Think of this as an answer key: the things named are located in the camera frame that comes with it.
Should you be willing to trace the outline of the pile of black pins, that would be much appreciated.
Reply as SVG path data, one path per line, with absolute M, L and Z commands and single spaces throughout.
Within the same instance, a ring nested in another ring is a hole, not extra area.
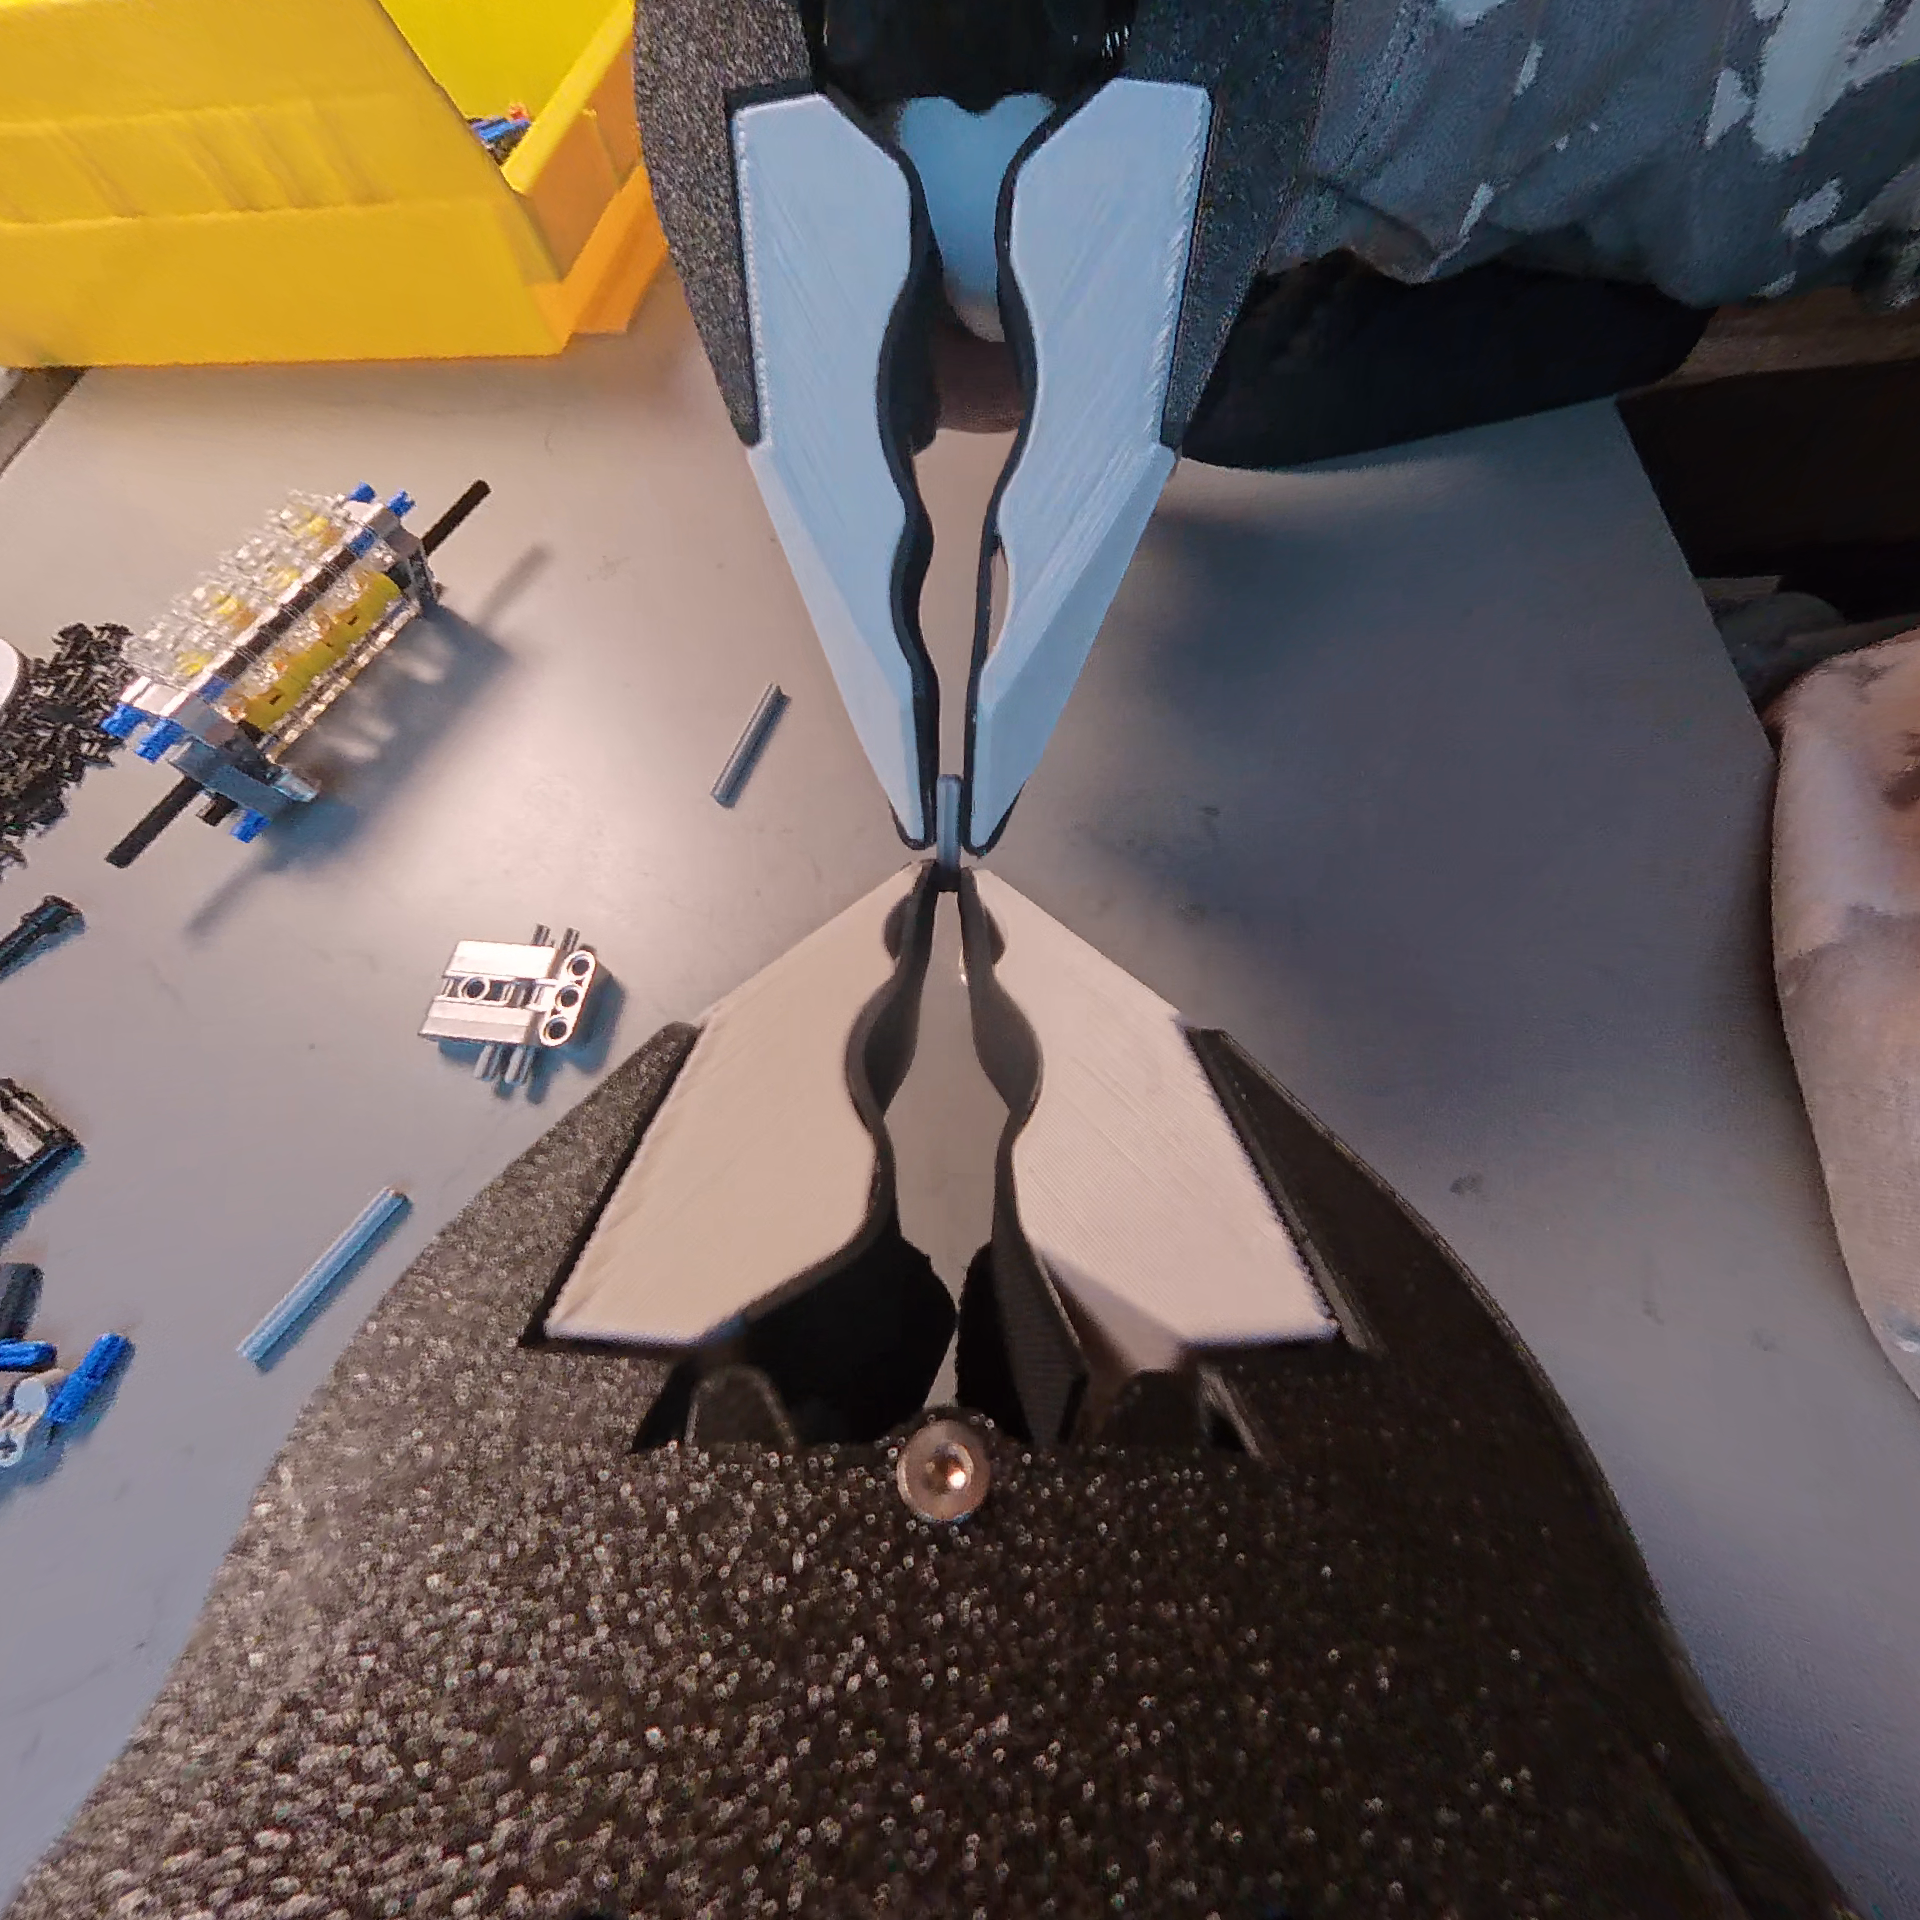
M 132 669 L 130 627 L 75 623 L 44 657 L 29 657 L 3 717 L 3 868 L 24 862 L 30 833 L 53 828 L 73 789 L 108 765 L 119 742 L 102 731 Z

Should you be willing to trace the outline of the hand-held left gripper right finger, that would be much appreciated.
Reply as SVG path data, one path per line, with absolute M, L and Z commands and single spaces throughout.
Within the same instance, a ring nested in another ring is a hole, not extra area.
M 1021 1241 L 1123 1376 L 1338 1321 L 1180 1010 L 1004 877 L 960 876 L 975 1048 Z

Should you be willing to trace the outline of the chrome beam assembly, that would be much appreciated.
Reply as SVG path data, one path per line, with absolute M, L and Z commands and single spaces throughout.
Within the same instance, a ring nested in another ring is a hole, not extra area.
M 418 1033 L 436 1044 L 478 1044 L 475 1076 L 518 1088 L 541 1048 L 573 1041 L 598 979 L 598 954 L 566 927 L 541 923 L 533 941 L 459 941 Z

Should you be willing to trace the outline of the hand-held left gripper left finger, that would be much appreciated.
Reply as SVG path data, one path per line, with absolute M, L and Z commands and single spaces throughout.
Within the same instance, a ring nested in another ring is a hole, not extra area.
M 693 1347 L 875 1239 L 938 904 L 911 863 L 702 1016 L 549 1337 Z

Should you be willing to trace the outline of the clear engine block model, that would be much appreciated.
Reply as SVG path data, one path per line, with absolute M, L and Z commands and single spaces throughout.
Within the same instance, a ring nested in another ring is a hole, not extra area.
M 124 646 L 132 677 L 102 719 L 174 788 L 114 846 L 132 865 L 192 803 L 248 844 L 317 788 L 290 761 L 301 738 L 394 637 L 441 599 L 431 559 L 488 497 L 471 483 L 427 530 L 414 500 L 373 486 L 297 492 Z

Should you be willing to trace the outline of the pile of mixed small connectors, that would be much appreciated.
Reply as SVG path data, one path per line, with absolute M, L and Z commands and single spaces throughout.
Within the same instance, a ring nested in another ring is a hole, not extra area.
M 22 1084 L 3 1079 L 3 1213 L 13 1218 L 37 1197 L 80 1141 Z M 55 1341 L 30 1332 L 43 1287 L 39 1266 L 3 1266 L 3 1471 L 24 1471 L 56 1438 L 78 1424 L 126 1370 L 132 1337 L 104 1332 L 82 1355 L 62 1357 Z

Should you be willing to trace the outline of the yellow storage bin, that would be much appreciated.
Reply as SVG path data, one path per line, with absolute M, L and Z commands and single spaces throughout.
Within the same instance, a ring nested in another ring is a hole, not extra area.
M 551 356 L 664 259 L 630 1 L 3 8 L 7 368 Z

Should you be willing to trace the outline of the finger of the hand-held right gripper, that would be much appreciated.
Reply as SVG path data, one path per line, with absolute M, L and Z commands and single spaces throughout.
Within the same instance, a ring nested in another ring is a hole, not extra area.
M 1007 608 L 975 648 L 971 851 L 1036 771 L 1179 460 L 1164 406 L 1210 121 L 1198 83 L 1115 78 L 1007 179 L 1002 322 L 1026 414 L 990 515 Z
M 732 162 L 759 399 L 748 466 L 901 836 L 925 849 L 940 692 L 903 371 L 936 278 L 925 194 L 828 91 L 736 108 Z

